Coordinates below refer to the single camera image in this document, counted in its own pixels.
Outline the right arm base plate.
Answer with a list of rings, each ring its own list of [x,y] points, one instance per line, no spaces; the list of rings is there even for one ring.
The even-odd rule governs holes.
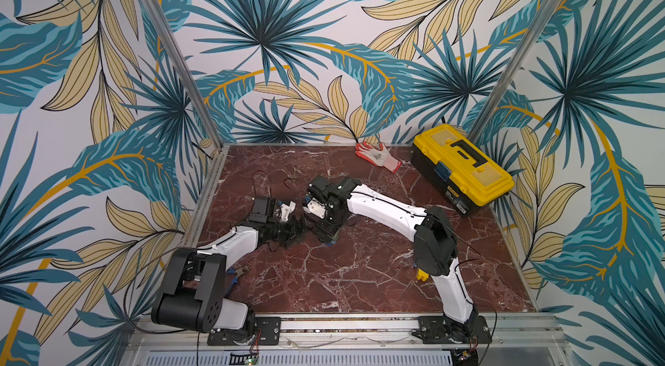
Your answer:
[[[491,343],[492,335],[485,317],[469,319],[459,323],[441,316],[421,316],[412,336],[426,345],[475,345]]]

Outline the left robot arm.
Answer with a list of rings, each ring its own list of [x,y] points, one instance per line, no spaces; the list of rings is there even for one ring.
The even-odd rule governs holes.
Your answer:
[[[296,216],[285,222],[248,222],[201,248],[176,250],[155,297],[152,322],[201,333],[253,335],[249,306],[226,297],[227,271],[263,245],[292,245],[306,227],[304,219]]]

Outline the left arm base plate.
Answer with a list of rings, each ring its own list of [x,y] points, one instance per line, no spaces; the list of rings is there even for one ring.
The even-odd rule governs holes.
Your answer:
[[[209,346],[277,346],[280,340],[282,319],[280,317],[249,317],[238,330],[213,329],[208,338]]]

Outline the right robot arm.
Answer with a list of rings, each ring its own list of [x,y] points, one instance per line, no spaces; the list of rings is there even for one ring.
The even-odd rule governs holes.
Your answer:
[[[419,208],[377,193],[345,177],[315,177],[302,201],[306,218],[322,243],[331,243],[352,215],[379,222],[413,244],[416,267],[428,274],[443,303],[446,338],[462,342],[473,335],[480,316],[460,273],[457,238],[444,208]]]

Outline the yellow square brick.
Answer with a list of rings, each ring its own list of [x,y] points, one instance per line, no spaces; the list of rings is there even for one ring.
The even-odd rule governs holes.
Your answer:
[[[427,274],[426,272],[424,272],[420,269],[417,270],[417,280],[427,281],[428,279],[429,279],[429,274]]]

